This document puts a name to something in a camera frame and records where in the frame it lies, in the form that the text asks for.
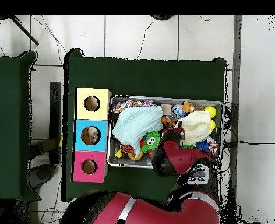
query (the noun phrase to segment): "yellow block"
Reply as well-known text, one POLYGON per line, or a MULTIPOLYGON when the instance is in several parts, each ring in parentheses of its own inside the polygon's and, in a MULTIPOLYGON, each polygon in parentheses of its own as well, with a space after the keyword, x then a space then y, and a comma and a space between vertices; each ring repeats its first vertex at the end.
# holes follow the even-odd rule
POLYGON ((108 106, 111 93, 107 89, 77 88, 77 119, 78 120, 108 120, 108 106), (84 102, 89 96, 99 99, 100 106, 97 111, 88 111, 84 102))
POLYGON ((59 143, 60 147, 63 147, 63 136, 60 137, 60 143, 59 143))
POLYGON ((121 152, 121 150, 122 150, 122 149, 119 149, 119 150, 117 151, 117 153, 116 153, 116 157, 117 157, 118 159, 120 159, 121 156, 123 155, 122 152, 121 152))

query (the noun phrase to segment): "light blue cloth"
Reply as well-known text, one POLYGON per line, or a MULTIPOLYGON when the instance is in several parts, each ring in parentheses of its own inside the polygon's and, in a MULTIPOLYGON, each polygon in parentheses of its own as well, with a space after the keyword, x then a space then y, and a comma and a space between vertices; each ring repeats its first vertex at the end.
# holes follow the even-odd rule
POLYGON ((160 106, 126 108, 120 113, 112 133, 121 144, 130 145, 135 155, 138 155, 143 136, 147 132, 160 131, 163 128, 162 115, 160 106))

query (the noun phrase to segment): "metal tray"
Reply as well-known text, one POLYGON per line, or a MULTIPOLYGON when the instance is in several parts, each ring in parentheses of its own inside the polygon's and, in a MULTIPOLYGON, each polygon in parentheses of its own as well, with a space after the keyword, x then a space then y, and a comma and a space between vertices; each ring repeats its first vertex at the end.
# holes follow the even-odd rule
MULTIPOLYGON (((189 100, 189 99, 172 99, 172 98, 157 98, 157 97, 144 97, 144 96, 123 96, 123 95, 113 95, 110 100, 110 116, 112 116, 112 108, 118 102, 125 102, 127 100, 133 101, 145 101, 145 100, 153 100, 155 104, 183 104, 183 102, 188 101, 195 104, 195 107, 206 107, 213 106, 216 109, 216 116, 213 118, 213 121, 216 124, 216 128, 209 135, 212 137, 218 144, 218 151, 216 154, 217 160, 221 160, 222 154, 222 144, 223 144, 223 125, 224 125, 224 104, 220 101, 207 101, 207 100, 189 100)), ((110 124, 108 127, 108 145, 107 145, 107 163, 110 166, 114 167, 139 167, 139 168, 147 168, 152 169, 152 163, 149 159, 148 155, 145 154, 138 161, 133 161, 128 158, 127 155, 123 155, 120 159, 118 159, 115 154, 120 149, 119 142, 115 141, 112 138, 112 129, 113 122, 110 119, 110 124)))

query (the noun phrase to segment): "dark green table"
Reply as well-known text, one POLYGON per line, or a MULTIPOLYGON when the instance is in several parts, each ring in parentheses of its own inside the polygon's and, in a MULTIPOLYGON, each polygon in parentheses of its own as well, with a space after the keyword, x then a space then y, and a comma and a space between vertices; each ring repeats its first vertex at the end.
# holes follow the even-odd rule
POLYGON ((37 53, 0 57, 0 199, 39 200, 27 184, 29 71, 37 53))
POLYGON ((129 60, 83 57, 72 49, 64 58, 62 200, 91 190, 119 191, 164 202, 177 177, 159 177, 151 169, 109 167, 104 183, 70 181, 74 89, 108 89, 112 94, 224 101, 223 58, 207 61, 129 60))

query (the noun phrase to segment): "toy ring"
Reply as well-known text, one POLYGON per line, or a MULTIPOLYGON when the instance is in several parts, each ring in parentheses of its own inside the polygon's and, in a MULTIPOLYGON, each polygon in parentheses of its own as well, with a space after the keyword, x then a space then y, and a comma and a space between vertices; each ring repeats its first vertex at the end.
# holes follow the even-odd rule
POLYGON ((128 154, 128 157, 130 158, 130 160, 134 160, 134 161, 140 160, 142 158, 142 156, 143 156, 143 151, 142 150, 140 151, 140 154, 137 158, 135 158, 135 156, 132 153, 128 154))

